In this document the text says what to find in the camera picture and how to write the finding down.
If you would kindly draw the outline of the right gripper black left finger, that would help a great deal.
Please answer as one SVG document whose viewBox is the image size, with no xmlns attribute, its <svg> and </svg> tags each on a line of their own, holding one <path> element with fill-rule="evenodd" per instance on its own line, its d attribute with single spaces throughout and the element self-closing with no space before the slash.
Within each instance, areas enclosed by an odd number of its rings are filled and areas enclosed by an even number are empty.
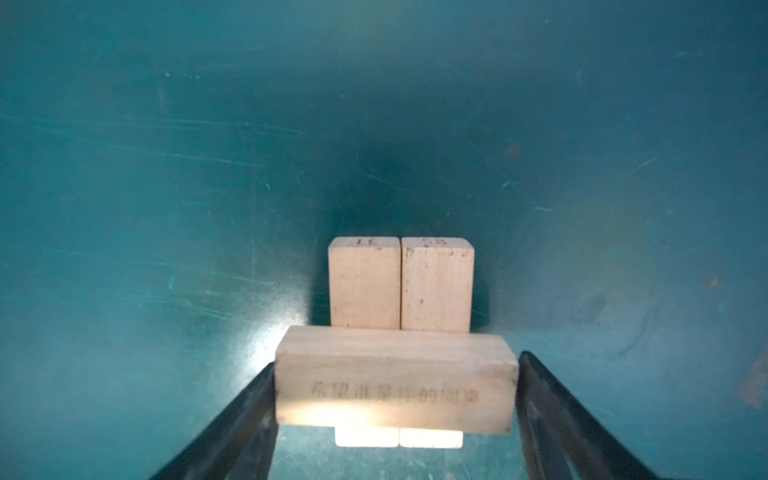
<svg viewBox="0 0 768 480">
<path fill-rule="evenodd" d="M 269 476 L 279 425 L 275 364 L 265 368 L 152 480 L 255 479 Z"/>
</svg>

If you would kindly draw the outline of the long wood block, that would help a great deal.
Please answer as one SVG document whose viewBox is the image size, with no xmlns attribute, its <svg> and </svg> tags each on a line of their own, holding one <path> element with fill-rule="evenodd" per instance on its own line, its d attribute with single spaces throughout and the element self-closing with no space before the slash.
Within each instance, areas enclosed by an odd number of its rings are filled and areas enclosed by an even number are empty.
<svg viewBox="0 0 768 480">
<path fill-rule="evenodd" d="M 475 249 L 464 238 L 401 239 L 400 328 L 470 332 Z"/>
<path fill-rule="evenodd" d="M 497 335 L 290 327 L 276 350 L 281 425 L 506 435 L 519 363 Z"/>
<path fill-rule="evenodd" d="M 401 328 L 401 240 L 337 237 L 328 247 L 331 325 Z"/>
</svg>

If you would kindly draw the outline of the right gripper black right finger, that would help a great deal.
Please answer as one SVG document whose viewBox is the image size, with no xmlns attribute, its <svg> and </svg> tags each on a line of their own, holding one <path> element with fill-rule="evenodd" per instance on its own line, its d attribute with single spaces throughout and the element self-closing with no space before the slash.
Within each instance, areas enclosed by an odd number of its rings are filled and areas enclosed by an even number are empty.
<svg viewBox="0 0 768 480">
<path fill-rule="evenodd" d="M 530 479 L 657 479 L 531 352 L 519 357 L 519 433 Z"/>
</svg>

